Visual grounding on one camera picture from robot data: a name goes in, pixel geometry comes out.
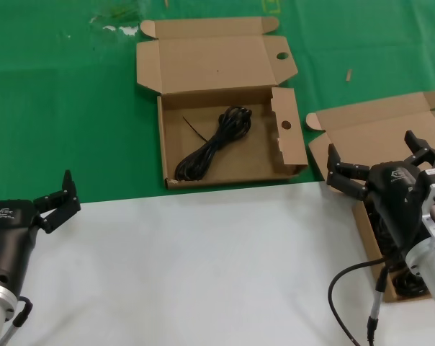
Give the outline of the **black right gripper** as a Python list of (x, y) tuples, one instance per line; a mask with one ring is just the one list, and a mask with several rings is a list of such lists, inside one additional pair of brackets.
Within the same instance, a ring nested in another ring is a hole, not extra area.
[(411, 151), (407, 159), (376, 164), (371, 168), (343, 162), (331, 143), (326, 184), (356, 200), (364, 200), (368, 195), (397, 248), (407, 252), (427, 237), (421, 230), (421, 204), (412, 194), (421, 172), (418, 166), (428, 163), (435, 168), (435, 149), (416, 137), (412, 130), (406, 131), (404, 141)]

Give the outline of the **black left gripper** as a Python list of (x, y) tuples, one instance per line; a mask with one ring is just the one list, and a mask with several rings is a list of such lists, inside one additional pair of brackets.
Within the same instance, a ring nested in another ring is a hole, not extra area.
[(30, 200), (0, 200), (0, 286), (14, 295), (22, 290), (39, 227), (53, 233), (81, 210), (71, 171), (60, 191)]

